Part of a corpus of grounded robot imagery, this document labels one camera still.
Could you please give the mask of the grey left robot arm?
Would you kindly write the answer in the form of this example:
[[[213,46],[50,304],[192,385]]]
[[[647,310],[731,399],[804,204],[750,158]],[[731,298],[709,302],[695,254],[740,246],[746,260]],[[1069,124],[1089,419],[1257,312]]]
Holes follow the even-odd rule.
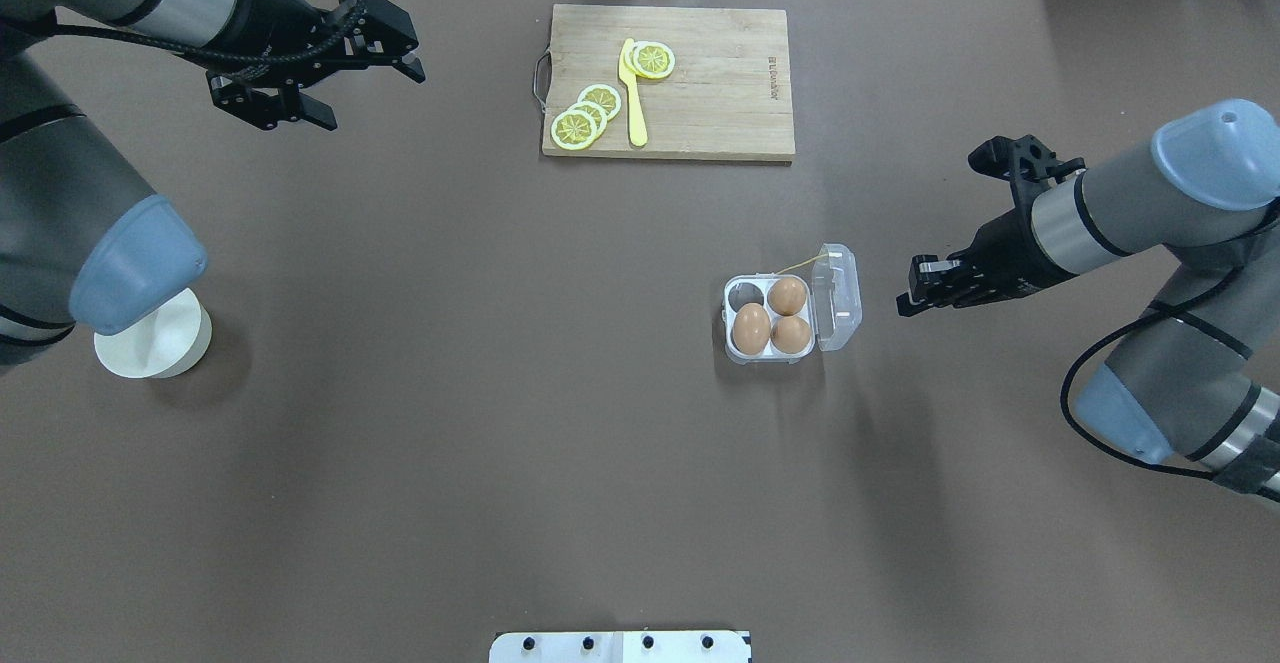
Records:
[[[32,58],[56,37],[114,40],[206,72],[211,102],[260,131],[333,131],[307,90],[392,67],[422,83],[419,35],[388,0],[3,0],[3,371],[88,326],[115,335],[202,276],[209,256]]]

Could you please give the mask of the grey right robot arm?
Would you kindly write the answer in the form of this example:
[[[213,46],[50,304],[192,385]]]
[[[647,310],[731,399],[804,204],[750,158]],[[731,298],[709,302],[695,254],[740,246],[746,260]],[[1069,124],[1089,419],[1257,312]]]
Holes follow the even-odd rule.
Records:
[[[1059,416],[1059,380],[1085,344],[1142,312],[1166,276],[1198,297],[1219,270],[1184,274],[1161,247],[1028,300],[901,317],[908,259],[963,250],[1009,206],[963,157],[992,134],[1034,133],[1101,165],[1174,101],[1059,69],[961,70],[955,61],[795,60],[790,165],[605,163],[518,148],[495,99],[428,113],[425,154],[390,204],[383,291],[367,307],[399,390],[431,422],[498,426],[504,445],[552,444],[553,470],[630,475],[703,431],[714,451],[767,433],[810,445],[878,491],[927,486],[945,466],[1001,476],[1085,457]],[[801,363],[732,363],[722,285],[826,241],[856,257],[864,317],[844,349]]]

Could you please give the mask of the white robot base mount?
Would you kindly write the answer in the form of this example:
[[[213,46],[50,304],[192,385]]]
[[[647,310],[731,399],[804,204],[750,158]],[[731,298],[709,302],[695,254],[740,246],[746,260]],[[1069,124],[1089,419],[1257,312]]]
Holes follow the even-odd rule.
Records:
[[[723,628],[507,632],[489,662],[753,662],[749,632]]]

